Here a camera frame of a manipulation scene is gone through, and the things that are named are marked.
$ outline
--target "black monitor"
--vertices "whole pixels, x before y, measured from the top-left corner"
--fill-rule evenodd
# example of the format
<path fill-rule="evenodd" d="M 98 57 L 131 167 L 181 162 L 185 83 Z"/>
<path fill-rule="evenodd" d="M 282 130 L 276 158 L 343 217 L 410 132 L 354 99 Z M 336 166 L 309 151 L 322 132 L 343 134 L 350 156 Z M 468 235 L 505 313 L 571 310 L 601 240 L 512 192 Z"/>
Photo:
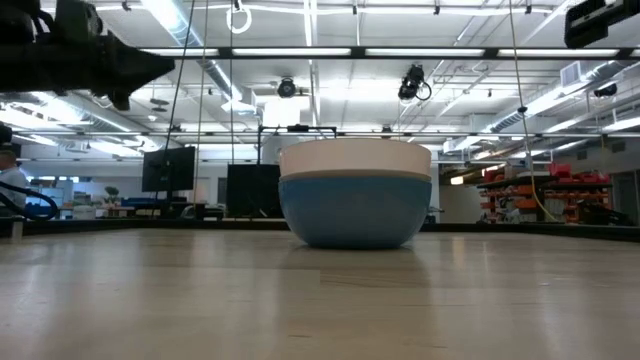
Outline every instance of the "black monitor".
<path fill-rule="evenodd" d="M 194 147 L 145 153 L 142 191 L 193 190 L 195 159 Z"/>
<path fill-rule="evenodd" d="M 282 218 L 278 182 L 279 165 L 229 165 L 227 216 Z"/>

